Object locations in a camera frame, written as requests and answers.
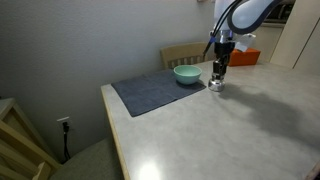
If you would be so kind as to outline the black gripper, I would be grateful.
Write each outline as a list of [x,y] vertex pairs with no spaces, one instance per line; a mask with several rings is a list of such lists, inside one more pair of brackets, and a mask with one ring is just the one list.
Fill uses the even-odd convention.
[[226,43],[216,43],[214,52],[216,54],[216,60],[213,62],[213,74],[212,78],[216,80],[218,78],[217,74],[222,74],[220,80],[225,79],[226,66],[230,60],[230,54],[235,47],[234,42]]

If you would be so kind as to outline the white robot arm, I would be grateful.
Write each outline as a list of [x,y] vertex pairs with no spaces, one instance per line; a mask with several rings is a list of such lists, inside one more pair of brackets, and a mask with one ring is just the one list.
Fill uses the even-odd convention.
[[213,79],[222,80],[235,43],[234,33],[255,31],[282,0],[215,0],[214,30],[211,37],[217,60],[213,63]]

